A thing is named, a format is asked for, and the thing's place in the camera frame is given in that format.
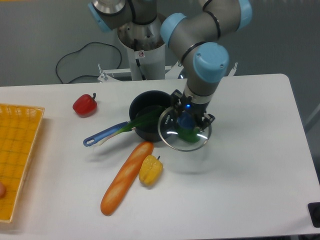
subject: yellow basket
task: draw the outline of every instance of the yellow basket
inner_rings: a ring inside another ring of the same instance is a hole
[[[44,111],[43,107],[0,104],[0,182],[6,187],[0,198],[0,222],[12,221]]]

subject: gray floor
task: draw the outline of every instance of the gray floor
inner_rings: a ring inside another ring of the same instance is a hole
[[[100,32],[88,11],[89,2],[0,2],[0,86],[59,84],[58,60],[93,41],[120,48],[120,68],[128,68],[117,36]],[[320,103],[320,0],[251,0],[251,4],[251,24],[218,42],[229,52],[229,69],[238,62],[237,75],[287,75],[305,123]],[[196,0],[158,0],[158,10],[165,16],[182,12],[192,17],[201,8]],[[166,53],[166,64],[174,64],[177,59],[168,49]],[[114,69],[118,61],[115,50],[92,46],[62,62],[59,74],[68,82],[80,75],[98,75],[98,63]],[[320,123],[306,136],[320,173]]]

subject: yellow bell pepper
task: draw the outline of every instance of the yellow bell pepper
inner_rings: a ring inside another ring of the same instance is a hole
[[[152,186],[163,170],[163,164],[153,155],[148,155],[140,168],[139,180],[146,186]]]

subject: white table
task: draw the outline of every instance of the white table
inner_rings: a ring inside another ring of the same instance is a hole
[[[289,79],[282,74],[225,77],[207,108],[216,120],[200,150],[160,142],[163,175],[152,189],[136,179],[112,216],[100,202],[141,142],[122,133],[101,147],[82,141],[129,120],[147,90],[183,91],[185,80],[0,87],[0,102],[45,107],[44,121],[6,240],[183,240],[320,233],[307,204],[320,186]],[[96,93],[98,111],[78,117],[72,105]]]

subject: red bell pepper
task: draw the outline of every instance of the red bell pepper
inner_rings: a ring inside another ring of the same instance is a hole
[[[89,94],[84,94],[74,102],[72,108],[81,117],[91,116],[97,109],[95,98],[95,93],[93,94],[93,97]]]

